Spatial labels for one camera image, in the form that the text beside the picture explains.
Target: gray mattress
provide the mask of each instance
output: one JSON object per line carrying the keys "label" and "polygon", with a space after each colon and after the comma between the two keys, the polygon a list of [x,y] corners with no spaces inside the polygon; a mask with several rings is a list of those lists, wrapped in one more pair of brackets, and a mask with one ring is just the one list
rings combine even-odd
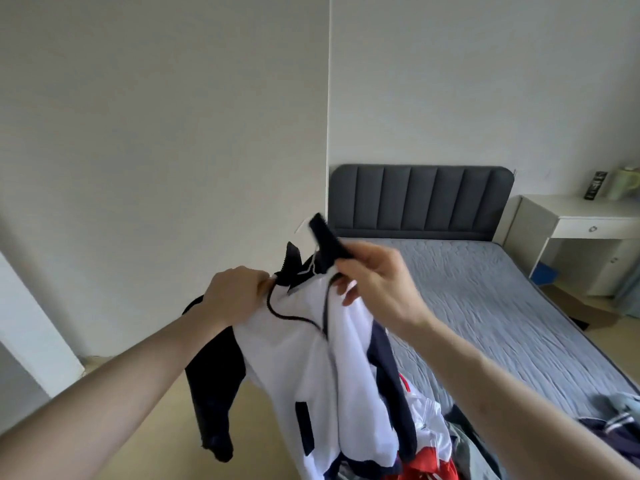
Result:
{"label": "gray mattress", "polygon": [[[635,393],[627,379],[491,242],[368,239],[402,253],[436,316],[573,417],[611,414],[603,395]],[[427,364],[392,337],[400,371],[448,411]]]}

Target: white and black jacket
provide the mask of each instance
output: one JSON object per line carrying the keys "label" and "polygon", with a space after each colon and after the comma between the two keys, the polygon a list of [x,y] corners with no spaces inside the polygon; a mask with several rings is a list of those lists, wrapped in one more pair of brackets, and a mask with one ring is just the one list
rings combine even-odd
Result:
{"label": "white and black jacket", "polygon": [[342,461],[364,478],[400,473],[417,440],[386,331],[361,299],[344,307],[330,292],[335,259],[351,256],[322,217],[310,226],[319,252],[303,264],[289,243],[265,306],[186,368],[203,447],[231,459],[228,411],[247,375],[271,398],[302,478],[335,478]]}

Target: headboard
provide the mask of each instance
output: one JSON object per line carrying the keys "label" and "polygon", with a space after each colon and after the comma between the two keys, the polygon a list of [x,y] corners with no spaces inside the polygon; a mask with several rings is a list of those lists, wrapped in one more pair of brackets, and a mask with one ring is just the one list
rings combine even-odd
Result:
{"label": "headboard", "polygon": [[340,165],[329,225],[341,237],[491,241],[512,185],[498,166]]}

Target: desk drawer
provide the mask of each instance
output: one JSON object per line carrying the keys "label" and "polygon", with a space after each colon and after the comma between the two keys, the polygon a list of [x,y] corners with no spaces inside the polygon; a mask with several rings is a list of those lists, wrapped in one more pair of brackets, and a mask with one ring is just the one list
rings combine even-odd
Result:
{"label": "desk drawer", "polygon": [[560,219],[551,237],[566,239],[640,239],[638,219]]}

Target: human arm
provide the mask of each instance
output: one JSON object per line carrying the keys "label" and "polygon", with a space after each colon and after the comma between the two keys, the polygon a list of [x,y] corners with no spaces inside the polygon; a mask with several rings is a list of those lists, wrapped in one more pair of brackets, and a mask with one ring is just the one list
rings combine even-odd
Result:
{"label": "human arm", "polygon": [[[428,309],[396,250],[345,243],[344,304],[362,297],[377,321],[412,345],[517,479],[640,478],[640,470],[555,405],[457,336]],[[350,281],[356,286],[348,290]]]}
{"label": "human arm", "polygon": [[245,267],[216,274],[201,304],[0,436],[0,478],[94,476],[199,350],[229,325],[249,318],[271,284],[268,277]]}

